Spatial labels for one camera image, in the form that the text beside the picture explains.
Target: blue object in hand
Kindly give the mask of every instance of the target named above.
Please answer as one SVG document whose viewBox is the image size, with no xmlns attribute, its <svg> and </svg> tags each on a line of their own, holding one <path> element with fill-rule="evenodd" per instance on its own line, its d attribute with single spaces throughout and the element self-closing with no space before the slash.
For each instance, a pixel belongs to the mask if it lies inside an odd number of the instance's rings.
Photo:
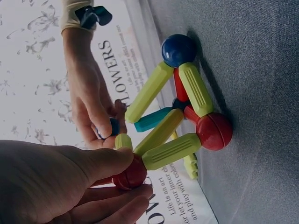
<svg viewBox="0 0 299 224">
<path fill-rule="evenodd" d="M 196 44 L 186 35 L 169 36 L 161 48 L 164 62 L 173 68 L 178 68 L 186 62 L 193 62 L 196 57 Z"/>
<path fill-rule="evenodd" d="M 101 26 L 107 25 L 112 20 L 112 14 L 103 6 L 86 6 L 75 11 L 82 28 L 91 29 L 97 22 Z"/>
<path fill-rule="evenodd" d="M 114 118 L 110 118 L 110 122 L 111 122 L 111 126 L 112 126 L 112 133 L 111 133 L 110 137 L 118 135 L 120 133 L 120 124 L 118 123 L 118 120 L 116 120 Z M 105 140 L 104 138 L 102 138 L 102 136 L 100 135 L 97 128 L 96 128 L 96 131 L 97 131 L 99 137 L 102 140 Z"/>
</svg>

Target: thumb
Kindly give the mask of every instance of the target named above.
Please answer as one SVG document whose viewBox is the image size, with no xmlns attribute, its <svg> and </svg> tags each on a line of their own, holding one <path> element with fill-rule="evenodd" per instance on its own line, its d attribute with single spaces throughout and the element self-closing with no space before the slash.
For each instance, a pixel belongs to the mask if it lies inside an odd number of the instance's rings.
<svg viewBox="0 0 299 224">
<path fill-rule="evenodd" d="M 103 107 L 98 95 L 86 96 L 83 99 L 90 121 L 97 127 L 101 137 L 106 139 L 112 133 L 110 117 Z"/>
<path fill-rule="evenodd" d="M 87 173 L 90 185 L 98 180 L 120 174 L 129 167 L 134 157 L 132 149 L 126 147 L 118 150 L 110 148 L 86 150 L 83 153 L 88 158 Z"/>
</svg>

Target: sleeve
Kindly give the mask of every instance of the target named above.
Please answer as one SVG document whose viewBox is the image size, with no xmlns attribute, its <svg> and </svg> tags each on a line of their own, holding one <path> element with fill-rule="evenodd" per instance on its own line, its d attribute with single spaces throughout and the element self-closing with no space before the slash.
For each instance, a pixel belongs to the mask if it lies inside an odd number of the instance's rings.
<svg viewBox="0 0 299 224">
<path fill-rule="evenodd" d="M 86 6 L 93 7 L 93 0 L 62 0 L 63 15 L 60 20 L 61 32 L 66 28 L 82 28 L 80 20 L 76 16 L 75 11 Z M 96 25 L 92 29 L 85 29 L 91 33 L 96 29 Z"/>
</svg>

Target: wrist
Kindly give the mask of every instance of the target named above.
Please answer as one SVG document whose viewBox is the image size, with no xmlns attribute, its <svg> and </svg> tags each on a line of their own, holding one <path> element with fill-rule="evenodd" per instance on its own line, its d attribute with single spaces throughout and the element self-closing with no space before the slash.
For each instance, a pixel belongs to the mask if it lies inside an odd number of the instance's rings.
<svg viewBox="0 0 299 224">
<path fill-rule="evenodd" d="M 68 65 L 79 61 L 91 61 L 93 55 L 90 44 L 93 35 L 80 28 L 66 28 L 62 32 L 65 62 Z"/>
</svg>

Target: fingernail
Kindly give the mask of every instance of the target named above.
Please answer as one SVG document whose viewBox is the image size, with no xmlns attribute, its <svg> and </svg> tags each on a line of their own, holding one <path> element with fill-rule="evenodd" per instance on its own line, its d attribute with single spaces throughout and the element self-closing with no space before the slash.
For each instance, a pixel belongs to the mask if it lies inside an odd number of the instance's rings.
<svg viewBox="0 0 299 224">
<path fill-rule="evenodd" d="M 97 131 L 97 134 L 99 135 L 99 137 L 101 138 L 101 139 L 103 139 L 103 140 L 105 140 L 106 138 L 108 138 L 109 137 L 109 135 L 102 135 L 101 134 L 101 132 L 99 131 L 99 129 L 96 127 L 96 129 L 95 129 L 96 131 Z"/>
</svg>

